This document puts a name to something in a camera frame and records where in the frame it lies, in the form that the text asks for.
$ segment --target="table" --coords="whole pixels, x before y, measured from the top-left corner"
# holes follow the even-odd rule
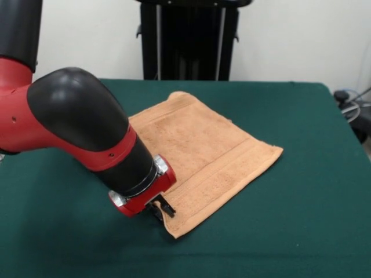
[[[184,90],[282,157],[202,225],[172,239],[126,218],[58,149],[0,165],[0,277],[369,277],[371,164],[317,83],[103,80],[129,115]]]

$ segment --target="black stand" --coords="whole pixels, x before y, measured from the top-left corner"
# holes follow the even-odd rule
[[[251,1],[141,0],[144,79],[229,80],[238,7]]]

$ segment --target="electrical cord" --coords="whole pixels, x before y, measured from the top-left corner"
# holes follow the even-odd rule
[[[355,94],[358,98],[360,98],[361,100],[363,100],[362,96],[360,93],[358,93],[356,90],[352,90],[352,89],[341,89],[341,91],[345,91],[345,92],[348,92],[348,93],[353,93]]]
[[[350,101],[348,101],[348,103],[351,103],[352,101],[355,101],[355,100],[357,100],[359,98],[362,98],[362,96],[364,96],[365,94],[367,94],[369,92],[371,92],[371,87],[368,88],[367,90],[365,90],[363,93],[359,94],[358,96],[352,98]]]
[[[363,107],[371,107],[371,103],[364,103],[362,105],[359,105],[358,103],[355,103],[354,101],[352,101],[351,104],[353,104],[353,106],[341,110],[341,113],[342,114],[347,114],[349,112],[352,112],[354,110],[357,110],[356,113],[355,113],[355,115],[348,119],[348,123],[351,123],[356,118],[358,118],[358,116],[361,114],[361,108],[363,108]]]
[[[349,119],[347,119],[348,120],[348,123],[353,122],[356,118],[358,118],[359,114],[361,114],[361,107],[359,106],[359,104],[358,103],[355,103],[354,101],[351,101],[351,104],[353,104],[352,107],[348,107],[346,109],[341,110],[341,113],[342,114],[346,114],[346,113],[349,113],[349,112],[351,112],[353,110],[357,110],[356,113],[355,113],[355,115],[353,115],[352,117],[350,117]]]

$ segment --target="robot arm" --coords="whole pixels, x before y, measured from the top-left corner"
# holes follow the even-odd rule
[[[0,16],[7,6],[14,13],[17,8],[24,12],[27,7],[22,5],[31,5],[35,12],[35,3],[41,9],[41,2],[0,0]],[[0,26],[0,41],[11,27]],[[124,214],[153,208],[157,200],[174,216],[161,196],[176,181],[172,168],[161,156],[152,157],[111,92],[79,68],[59,69],[31,83],[36,53],[30,52],[30,57],[22,55],[25,50],[15,53],[12,49],[0,45],[0,152],[15,155],[39,148],[63,149],[111,190],[111,200]]]

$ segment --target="towel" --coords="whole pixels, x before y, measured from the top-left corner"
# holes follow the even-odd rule
[[[166,230],[176,239],[265,172],[283,151],[255,139],[185,92],[174,92],[129,120],[152,155],[164,156],[175,171],[177,182],[163,196],[176,215],[162,215]]]

